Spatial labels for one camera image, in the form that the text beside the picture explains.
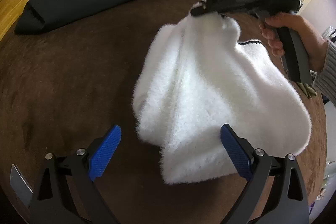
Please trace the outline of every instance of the towel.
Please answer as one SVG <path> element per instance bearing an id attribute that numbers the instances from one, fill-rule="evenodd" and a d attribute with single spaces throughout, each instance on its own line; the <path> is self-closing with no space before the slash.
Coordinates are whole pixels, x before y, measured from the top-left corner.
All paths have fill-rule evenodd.
<path id="1" fill-rule="evenodd" d="M 225 123 L 272 156 L 308 145 L 310 116 L 294 87 L 260 41 L 238 43 L 239 36 L 232 18 L 189 14 L 152 42 L 133 111 L 139 138 L 161 147 L 165 183 L 235 173 L 220 140 Z"/>

